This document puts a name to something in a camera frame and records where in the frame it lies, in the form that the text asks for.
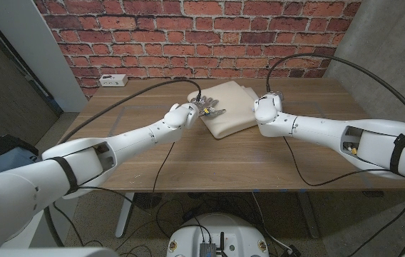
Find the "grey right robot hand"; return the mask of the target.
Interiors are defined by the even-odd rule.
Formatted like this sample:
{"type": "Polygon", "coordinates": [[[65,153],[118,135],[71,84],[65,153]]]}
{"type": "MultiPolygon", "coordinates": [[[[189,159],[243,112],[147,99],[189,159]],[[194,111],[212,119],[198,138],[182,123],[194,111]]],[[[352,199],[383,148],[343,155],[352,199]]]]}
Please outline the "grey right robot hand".
{"type": "Polygon", "coordinates": [[[281,105],[283,100],[283,95],[280,91],[271,91],[266,94],[268,99],[272,99],[274,101],[274,105],[281,105]]]}

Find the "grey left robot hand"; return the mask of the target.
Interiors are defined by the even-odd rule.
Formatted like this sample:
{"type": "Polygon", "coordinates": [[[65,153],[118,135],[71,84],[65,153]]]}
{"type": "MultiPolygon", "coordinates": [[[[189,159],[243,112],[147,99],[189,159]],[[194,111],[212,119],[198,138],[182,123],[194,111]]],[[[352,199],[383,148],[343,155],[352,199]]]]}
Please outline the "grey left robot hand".
{"type": "Polygon", "coordinates": [[[190,103],[197,106],[199,110],[199,116],[206,116],[210,118],[214,118],[226,112],[225,109],[215,109],[215,106],[218,104],[218,102],[218,100],[207,98],[206,96],[202,96],[199,100],[197,100],[196,98],[192,98],[190,100],[190,103]]]}

